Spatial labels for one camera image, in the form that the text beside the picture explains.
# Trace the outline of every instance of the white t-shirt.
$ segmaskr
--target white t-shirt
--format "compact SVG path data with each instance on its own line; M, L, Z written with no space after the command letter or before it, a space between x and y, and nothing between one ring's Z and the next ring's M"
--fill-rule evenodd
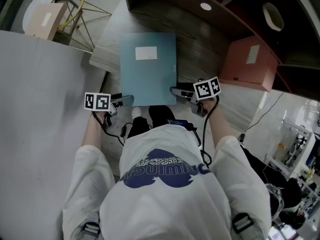
M115 184L100 150L78 150L63 206L65 240L81 237L88 212L99 213L105 240L231 239L238 213L268 235L269 193L233 136L220 140L209 170L192 132L163 125L129 138L119 168Z

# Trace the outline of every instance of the teal folder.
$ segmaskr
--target teal folder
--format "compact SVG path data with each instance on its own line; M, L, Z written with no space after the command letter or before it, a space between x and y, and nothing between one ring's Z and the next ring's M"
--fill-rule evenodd
M133 106L175 105L170 92L177 84L176 35L128 33L120 37L122 96L133 95Z

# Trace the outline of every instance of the pink box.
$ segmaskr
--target pink box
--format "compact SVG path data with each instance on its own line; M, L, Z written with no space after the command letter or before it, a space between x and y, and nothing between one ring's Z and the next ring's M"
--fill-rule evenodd
M250 36L231 43L219 81L270 92L277 67L270 49L256 36Z

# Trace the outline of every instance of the gold wire frame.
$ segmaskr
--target gold wire frame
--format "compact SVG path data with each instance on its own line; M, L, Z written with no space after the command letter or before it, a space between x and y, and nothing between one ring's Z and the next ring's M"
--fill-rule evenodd
M86 45L80 43L79 41L75 40L75 39L72 38L71 36L67 35L63 30L62 30L62 31L59 31L59 33L61 33L61 34L64 35L64 36L67 36L68 38L70 38L70 39L72 39L73 41L75 41L77 44L79 44L79 45L87 48L89 51L93 52L93 51L94 51L94 48L95 48L95 45L94 45L94 42L92 41L92 38L91 38L91 36L90 36L90 34L89 34L89 31L88 31L88 28L87 28L86 23L93 22L93 21L96 21L96 20L99 20L99 19L102 19L102 18L105 18L105 17L110 17L112 14L111 14L110 12L106 11L106 10L103 10L103 9L101 9L101 8L93 5L92 3L89 3L89 2L87 2L87 1L85 1L85 0L79 0L79 1L80 1L80 5L78 6L78 9L77 9L76 13L73 15L73 14L72 14L72 11L71 11L71 9L70 9L70 7L69 7L68 0L66 0L66 5L67 5L67 7L68 7L68 10L69 10L69 13L70 13L71 18L70 18L69 20L67 20L64 24L59 25L58 28L57 28L57 31L62 30L62 29L64 29L65 27L74 27L75 30L76 30L76 31L81 35L81 37L83 38L83 40L85 41ZM83 8L84 3L86 3L86 4L88 4L88 5L92 6L92 7L95 7L95 8L97 8L97 9L99 9L99 10L89 9L89 8ZM92 12L98 12L98 13L102 13L102 14L106 14L106 15L104 15L104 16L102 16L102 17L94 18L94 19L91 19L91 20L88 20L88 21L84 21L84 18L83 18L83 16L82 16L83 10L85 10L85 11L92 11ZM75 18L76 18L78 15L80 15L81 20L82 20L82 23L80 23L80 24L76 24L76 22L75 22ZM84 35L83 35L83 34L80 32L80 30L79 30L79 27L82 26L82 25L84 25L85 31L86 31L86 33L88 34L89 38L90 38L90 42L91 42L91 44L92 44L92 47L91 47L91 45L87 42L87 40L85 39Z

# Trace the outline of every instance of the person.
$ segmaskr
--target person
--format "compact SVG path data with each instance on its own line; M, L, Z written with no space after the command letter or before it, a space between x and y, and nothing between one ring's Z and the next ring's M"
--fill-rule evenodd
M201 102L207 111L216 103ZM101 126L90 116L62 208L64 239L266 239L269 193L220 106L209 117L210 168L194 133L167 124L175 119L168 107L150 106L149 114L151 130L141 110L132 110L117 183L101 151Z
M298 180L296 178L287 180L280 171L273 169L253 156L243 144L241 148L250 166L269 191L272 220L280 220L295 230L301 228L306 221L306 214L303 210L300 210L300 203L304 195Z

